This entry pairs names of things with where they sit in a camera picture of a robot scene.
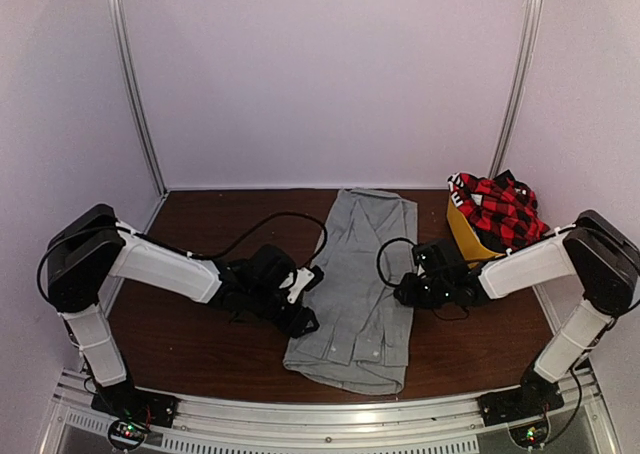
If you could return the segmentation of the grey long sleeve shirt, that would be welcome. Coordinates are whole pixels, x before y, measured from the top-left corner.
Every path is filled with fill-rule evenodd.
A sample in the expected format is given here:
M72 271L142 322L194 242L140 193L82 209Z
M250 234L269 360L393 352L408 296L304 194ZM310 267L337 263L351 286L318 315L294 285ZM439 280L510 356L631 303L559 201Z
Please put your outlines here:
M418 206L395 193L343 189L326 228L314 261L325 277L304 299L319 329L289 341L283 366L357 394L396 395L405 385L413 310L392 286L413 269Z

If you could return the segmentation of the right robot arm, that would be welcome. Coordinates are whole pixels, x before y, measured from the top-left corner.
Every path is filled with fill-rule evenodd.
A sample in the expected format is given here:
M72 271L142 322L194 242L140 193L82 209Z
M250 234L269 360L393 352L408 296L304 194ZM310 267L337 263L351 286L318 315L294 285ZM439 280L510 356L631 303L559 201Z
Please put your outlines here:
M639 248L594 210L523 248L465 257L452 241L415 244L413 267L394 283L402 305L435 311L448 304L464 310L529 288L580 288L577 306L526 368L512 391L486 396L489 412L503 403L530 416L555 403L557 384L580 364L618 319L636 309Z

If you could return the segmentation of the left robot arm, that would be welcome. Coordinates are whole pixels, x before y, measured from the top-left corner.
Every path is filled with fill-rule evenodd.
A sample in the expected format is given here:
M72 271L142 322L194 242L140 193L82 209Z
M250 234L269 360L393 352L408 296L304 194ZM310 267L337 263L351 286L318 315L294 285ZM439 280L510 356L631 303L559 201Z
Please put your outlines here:
M303 297L324 273L298 265L266 244L245 258L200 254L156 240L97 204L58 232L36 267L36 287L54 308L89 369L98 398L123 418L146 401L112 334L101 294L106 284L135 283L176 294L194 304L249 313L297 339L319 321Z

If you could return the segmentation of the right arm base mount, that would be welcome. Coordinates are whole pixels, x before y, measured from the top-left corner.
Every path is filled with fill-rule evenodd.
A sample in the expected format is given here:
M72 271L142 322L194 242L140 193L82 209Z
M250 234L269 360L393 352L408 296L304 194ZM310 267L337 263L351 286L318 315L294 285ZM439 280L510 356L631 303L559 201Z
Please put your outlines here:
M492 391L478 398L480 413L486 427L543 417L564 406L564 399L553 385L550 389L518 386Z

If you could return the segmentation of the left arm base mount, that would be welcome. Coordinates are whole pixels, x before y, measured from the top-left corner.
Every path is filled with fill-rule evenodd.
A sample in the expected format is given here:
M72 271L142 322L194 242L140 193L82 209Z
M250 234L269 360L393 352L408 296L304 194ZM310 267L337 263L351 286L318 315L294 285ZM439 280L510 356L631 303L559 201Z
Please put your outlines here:
M91 408L144 426L171 428L177 412L178 399L131 387L114 385L99 387L93 395Z

